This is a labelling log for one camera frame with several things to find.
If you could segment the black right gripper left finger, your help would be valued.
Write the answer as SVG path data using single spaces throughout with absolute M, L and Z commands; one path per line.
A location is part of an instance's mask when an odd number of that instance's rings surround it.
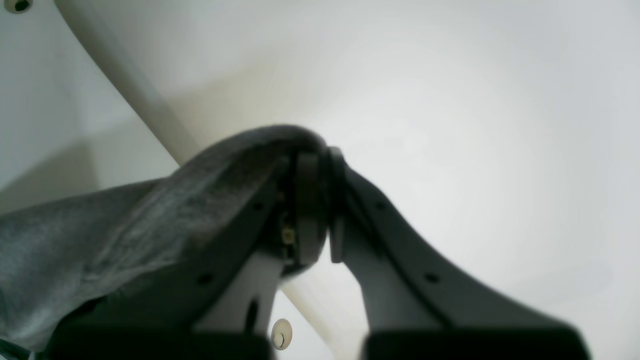
M 323 244 L 322 158 L 284 157 L 267 182 L 194 259 L 125 298 L 68 317 L 47 360 L 274 360 L 267 338 L 284 272 Z

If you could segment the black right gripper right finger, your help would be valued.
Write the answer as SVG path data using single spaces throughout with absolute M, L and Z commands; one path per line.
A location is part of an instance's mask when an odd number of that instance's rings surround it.
M 588 360 L 573 326 L 492 289 L 435 250 L 385 194 L 326 154 L 331 260 L 357 280 L 362 360 Z

